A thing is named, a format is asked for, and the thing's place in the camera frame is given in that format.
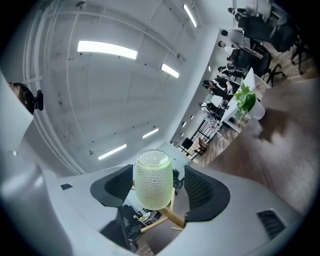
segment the potted plant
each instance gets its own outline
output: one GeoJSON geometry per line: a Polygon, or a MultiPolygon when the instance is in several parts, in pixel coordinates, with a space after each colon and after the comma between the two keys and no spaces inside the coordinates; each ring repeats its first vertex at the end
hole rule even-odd
{"type": "Polygon", "coordinates": [[[245,86],[245,84],[242,82],[240,89],[241,90],[234,95],[239,111],[243,114],[249,113],[252,117],[258,120],[263,118],[266,110],[257,100],[256,95],[250,91],[249,86],[245,86]]]}

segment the glass rim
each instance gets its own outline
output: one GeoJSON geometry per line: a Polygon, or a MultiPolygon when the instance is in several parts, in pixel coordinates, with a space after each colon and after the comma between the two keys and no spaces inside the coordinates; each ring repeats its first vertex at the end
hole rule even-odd
{"type": "Polygon", "coordinates": [[[164,166],[164,165],[167,165],[168,163],[171,162],[171,156],[165,152],[164,150],[162,149],[155,149],[155,148],[152,148],[152,149],[146,149],[146,150],[143,150],[141,151],[139,154],[138,154],[138,157],[137,157],[137,161],[140,165],[143,165],[143,166],[148,166],[148,167],[160,167],[160,166],[164,166]],[[162,152],[162,153],[165,153],[168,157],[168,161],[166,161],[165,163],[162,163],[162,164],[156,164],[156,165],[150,165],[150,164],[145,164],[143,162],[140,161],[140,156],[145,153],[145,152],[150,152],[150,151],[158,151],[158,152],[162,152]]]}

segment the ceiling light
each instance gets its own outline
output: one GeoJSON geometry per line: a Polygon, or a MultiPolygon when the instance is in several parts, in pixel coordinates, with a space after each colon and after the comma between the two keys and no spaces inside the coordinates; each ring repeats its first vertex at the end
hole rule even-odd
{"type": "Polygon", "coordinates": [[[103,53],[113,54],[118,56],[127,57],[130,59],[136,59],[138,52],[120,45],[115,45],[106,42],[96,41],[79,41],[78,52],[91,52],[91,53],[103,53]]]}
{"type": "Polygon", "coordinates": [[[188,7],[185,4],[183,5],[183,9],[185,10],[186,14],[188,14],[193,26],[196,28],[197,23],[195,21],[195,18],[192,16],[191,12],[189,11],[188,7]]]}
{"type": "Polygon", "coordinates": [[[159,128],[157,128],[157,129],[155,129],[155,130],[153,130],[153,131],[150,131],[149,133],[143,135],[143,136],[142,136],[142,139],[144,139],[144,138],[146,138],[146,137],[148,137],[148,136],[156,133],[157,131],[159,131],[159,128]]]}
{"type": "Polygon", "coordinates": [[[163,70],[164,72],[167,72],[168,74],[170,74],[171,76],[174,76],[175,78],[179,77],[179,73],[177,71],[175,71],[174,69],[172,69],[171,67],[169,67],[164,63],[162,63],[161,65],[161,70],[163,70]]]}
{"type": "Polygon", "coordinates": [[[127,144],[124,144],[124,145],[122,145],[120,147],[117,147],[116,149],[111,150],[108,153],[105,153],[103,155],[98,156],[98,159],[99,160],[104,159],[104,158],[106,158],[106,157],[108,157],[108,156],[110,156],[110,155],[112,155],[112,154],[114,154],[114,153],[116,153],[116,152],[118,152],[120,150],[123,150],[126,146],[127,146],[127,144]]]}

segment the white vase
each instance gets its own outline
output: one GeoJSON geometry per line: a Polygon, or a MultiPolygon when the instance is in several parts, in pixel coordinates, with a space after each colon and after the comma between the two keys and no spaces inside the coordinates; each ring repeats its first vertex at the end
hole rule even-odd
{"type": "Polygon", "coordinates": [[[253,108],[248,113],[255,119],[260,120],[261,118],[264,117],[266,110],[261,105],[261,103],[257,99],[255,99],[255,104],[253,105],[253,108]]]}

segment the glass cup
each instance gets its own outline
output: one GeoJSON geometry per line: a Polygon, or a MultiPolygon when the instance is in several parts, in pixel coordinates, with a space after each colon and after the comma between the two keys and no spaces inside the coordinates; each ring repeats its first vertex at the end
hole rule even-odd
{"type": "Polygon", "coordinates": [[[171,157],[160,149],[142,151],[136,161],[135,194],[148,210],[160,210],[171,200],[173,188],[171,157]]]}

